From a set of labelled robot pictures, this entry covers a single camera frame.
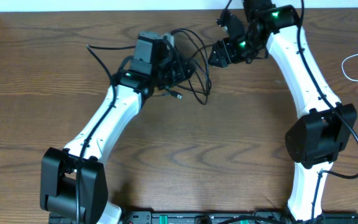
wood grain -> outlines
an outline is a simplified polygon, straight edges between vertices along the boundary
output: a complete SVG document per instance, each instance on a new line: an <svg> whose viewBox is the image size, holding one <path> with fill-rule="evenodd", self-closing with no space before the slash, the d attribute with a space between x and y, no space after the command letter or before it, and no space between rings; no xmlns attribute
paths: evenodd
<svg viewBox="0 0 358 224"><path fill-rule="evenodd" d="M234 11L245 20L242 11ZM224 37L220 11L57 12L0 14L0 223L46 223L39 208L40 161L89 121L108 87L85 44L127 46L142 30L187 27L208 44ZM358 9L310 9L310 48L331 88L358 112L358 83L342 60L358 53ZM194 49L187 49L191 54ZM98 52L116 69L125 55ZM358 76L358 59L346 63ZM124 130L106 167L114 203L154 210L282 208L293 163L284 134L296 121L287 84L274 60L211 67L212 95L201 106L151 98ZM358 171L351 141L335 171ZM358 179L329 177L323 208L358 212Z"/></svg>

